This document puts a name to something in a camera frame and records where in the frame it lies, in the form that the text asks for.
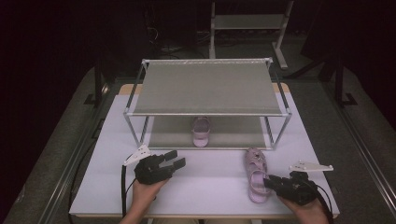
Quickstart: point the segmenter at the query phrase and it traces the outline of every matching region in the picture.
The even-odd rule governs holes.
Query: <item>white table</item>
[[[319,163],[304,129],[296,105],[285,92],[292,117],[278,148],[264,151],[270,175],[289,177],[289,166],[297,160]],[[121,166],[137,146],[122,115],[128,95],[117,95],[99,136],[91,162],[79,188],[70,214],[79,217],[121,217]],[[133,118],[136,127],[142,118]],[[167,151],[153,151],[163,154]],[[193,218],[286,218],[291,211],[273,193],[264,204],[248,197],[248,178],[244,150],[179,150],[178,157],[187,165],[174,173],[163,187],[147,217]],[[128,166],[127,183],[134,179],[134,165]],[[322,172],[309,173],[309,178],[323,187],[332,201],[335,216],[340,212]],[[131,201],[128,193],[128,207]]]

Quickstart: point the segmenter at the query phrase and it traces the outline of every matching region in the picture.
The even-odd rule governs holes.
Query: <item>human hand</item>
[[[139,223],[144,215],[148,212],[149,206],[151,205],[152,201],[154,201],[160,189],[164,184],[166,184],[166,182],[168,182],[168,180],[169,179],[166,179],[152,185],[144,185],[139,183],[139,181],[136,179],[136,181],[133,183],[133,198],[131,208],[120,223]]]
[[[285,204],[301,224],[329,224],[322,204],[318,199],[306,205],[299,205],[282,197],[279,200]]]

